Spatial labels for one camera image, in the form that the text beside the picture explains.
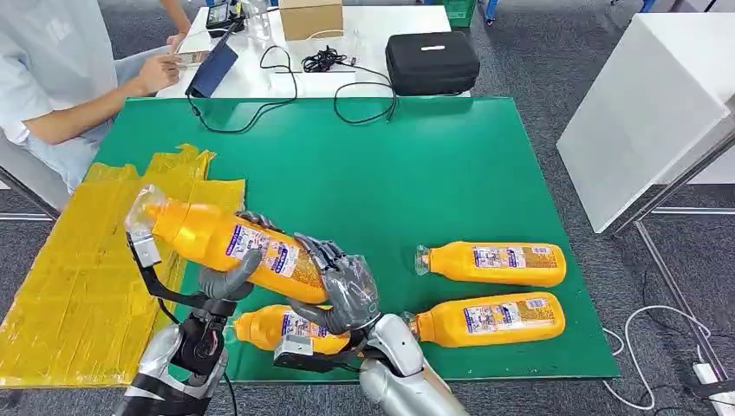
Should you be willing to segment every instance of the bottle label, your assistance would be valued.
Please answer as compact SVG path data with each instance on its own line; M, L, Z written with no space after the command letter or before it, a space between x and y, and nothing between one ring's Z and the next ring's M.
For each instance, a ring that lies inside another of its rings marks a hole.
M281 336L298 335L308 338L326 338L329 332L326 328L320 327L313 322L302 318L296 312L289 311L283 314L283 322L281 323Z
M547 247L472 247L476 267L553 269L554 253Z
M465 308L464 312L467 333L470 335L550 326L555 321L554 311L545 299L540 298L474 306Z
M236 224L230 243L227 244L224 253L227 256L235 257L237 260L242 260L248 250L266 247L269 239L268 236L258 230Z
M274 273L291 277L298 263L299 248L280 241L273 241L265 254L265 265Z

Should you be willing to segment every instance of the black zippered case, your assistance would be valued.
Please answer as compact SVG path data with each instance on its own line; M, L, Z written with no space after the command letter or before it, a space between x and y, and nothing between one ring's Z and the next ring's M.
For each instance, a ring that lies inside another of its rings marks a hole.
M386 65L398 95L459 94L475 85L480 62L460 32L393 35Z

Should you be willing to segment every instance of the white shirt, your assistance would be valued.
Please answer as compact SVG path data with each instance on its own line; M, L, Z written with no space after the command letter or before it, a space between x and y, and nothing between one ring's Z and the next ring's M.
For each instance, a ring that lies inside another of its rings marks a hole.
M0 0L0 128L22 143L23 120L91 101L115 88L97 0Z

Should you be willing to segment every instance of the gray carpet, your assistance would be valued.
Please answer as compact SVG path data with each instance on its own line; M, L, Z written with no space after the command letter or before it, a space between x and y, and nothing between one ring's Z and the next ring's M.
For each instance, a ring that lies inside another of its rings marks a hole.
M154 0L100 3L118 57L159 46L173 32ZM192 13L196 7L187 3ZM477 10L468 31L482 62L478 85L472 92L516 99L595 306L603 324L618 333L628 315L643 303L644 274L649 303L671 304L671 300L634 231L621 239L592 232L555 142L639 7L639 2L631 0L613 8L607 0L503 0L492 27L485 26L481 10ZM690 187L677 196L677 202L735 206L735 191L728 186ZM23 205L24 201L11 192L0 191L0 211ZM731 284L735 218L654 218L647 220L647 225L704 322L721 335L735 332L732 313L726 312L735 306ZM9 307L48 232L45 224L0 223L2 311ZM680 319L656 316L686 329ZM679 386L693 381L691 365L696 353L687 335L664 330L644 317L636 321L632 332L639 359L653 385ZM732 339L712 338L712 343L735 372ZM637 400L643 387L627 357L621 358L620 367L624 378L613 385L624 396ZM452 388L473 415L643 413L618 403L599 381L474 382L455 383ZM356 386L236 386L236 392L240 414L381 414ZM678 387L664 387L656 393L657 408L683 406L696 411L671 409L661 415L714 414L707 404ZM0 408L5 404L6 410L0 410L0 415L110 414L120 394L120 389L1 392ZM223 387L209 414L231 414Z

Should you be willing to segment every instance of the green tabletop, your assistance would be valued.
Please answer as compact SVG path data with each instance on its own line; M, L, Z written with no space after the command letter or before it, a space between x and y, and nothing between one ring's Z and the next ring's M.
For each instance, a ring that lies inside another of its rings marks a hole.
M262 100L200 102L215 127L238 128ZM341 101L361 118L385 106L379 98ZM538 290L416 276L418 244L455 240L558 244L569 267L550 289L567 319L548 341L442 348L422 343L426 358L448 380L618 376L582 273L551 200L513 100L405 98L394 118L350 126L331 99L298 100L264 115L248 133L207 132L185 100L128 101L96 161L134 164L144 172L153 153L191 143L217 154L209 179L247 182L247 207L287 232L334 239L364 255L381 293L383 312L423 312L437 303ZM197 288L190 264L181 290ZM284 303L257 288L239 312ZM177 314L183 316L185 308ZM345 381L356 374L313 374L272 367L273 353L230 338L228 374L240 381Z

